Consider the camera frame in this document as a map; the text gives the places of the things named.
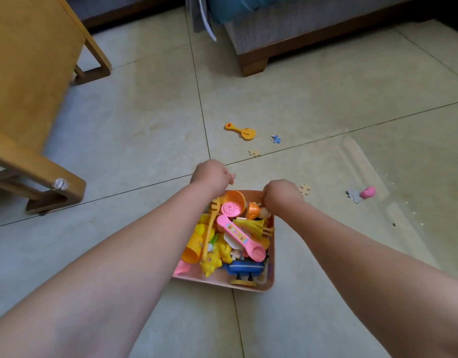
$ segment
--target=teal bedsheet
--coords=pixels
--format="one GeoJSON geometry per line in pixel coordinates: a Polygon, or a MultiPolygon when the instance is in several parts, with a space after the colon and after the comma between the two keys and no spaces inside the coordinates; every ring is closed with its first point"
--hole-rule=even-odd
{"type": "Polygon", "coordinates": [[[281,0],[207,0],[211,18],[218,24],[281,0]]]}

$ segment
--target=gray puzzle piece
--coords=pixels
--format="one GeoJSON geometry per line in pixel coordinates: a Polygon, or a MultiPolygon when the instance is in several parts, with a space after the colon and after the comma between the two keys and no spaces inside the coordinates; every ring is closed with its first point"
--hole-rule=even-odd
{"type": "Polygon", "coordinates": [[[363,197],[360,196],[361,191],[358,191],[354,188],[349,188],[346,191],[348,197],[353,197],[353,202],[360,203],[363,201],[363,197]]]}

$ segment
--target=orange toy pizza cutter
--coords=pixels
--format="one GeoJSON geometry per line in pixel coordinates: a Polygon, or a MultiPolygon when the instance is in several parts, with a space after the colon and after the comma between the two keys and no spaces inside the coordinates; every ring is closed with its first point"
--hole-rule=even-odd
{"type": "Polygon", "coordinates": [[[227,123],[224,126],[225,129],[228,131],[236,131],[239,132],[242,135],[242,138],[244,139],[252,139],[256,136],[256,131],[251,129],[251,128],[244,128],[244,129],[239,129],[236,126],[234,126],[232,123],[227,123]]]}

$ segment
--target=forearm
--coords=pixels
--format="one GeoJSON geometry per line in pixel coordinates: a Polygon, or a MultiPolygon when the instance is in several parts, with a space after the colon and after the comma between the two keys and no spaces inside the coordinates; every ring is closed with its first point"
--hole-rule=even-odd
{"type": "Polygon", "coordinates": [[[189,185],[68,265],[0,319],[0,357],[127,356],[210,200],[189,185]]]}
{"type": "Polygon", "coordinates": [[[280,217],[304,239],[342,298],[390,354],[458,352],[458,281],[308,203],[283,210],[280,217]]]}

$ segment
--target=beige floor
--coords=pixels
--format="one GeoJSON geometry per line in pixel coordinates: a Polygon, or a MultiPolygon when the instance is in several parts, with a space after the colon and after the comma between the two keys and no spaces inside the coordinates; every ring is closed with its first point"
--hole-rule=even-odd
{"type": "MultiPolygon", "coordinates": [[[[46,150],[87,181],[85,200],[29,217],[22,199],[0,192],[0,315],[170,197],[209,156],[237,174],[235,188],[308,183],[308,202],[458,277],[458,33],[401,25],[249,78],[217,35],[190,32],[180,8],[96,36],[113,74],[69,90],[46,150]],[[227,122],[257,137],[245,142],[227,122]],[[378,195],[362,204],[345,195],[369,185],[378,195]]],[[[92,66],[88,54],[81,65],[92,66]]],[[[271,290],[172,281],[131,357],[386,357],[300,238],[276,225],[271,290]]]]}

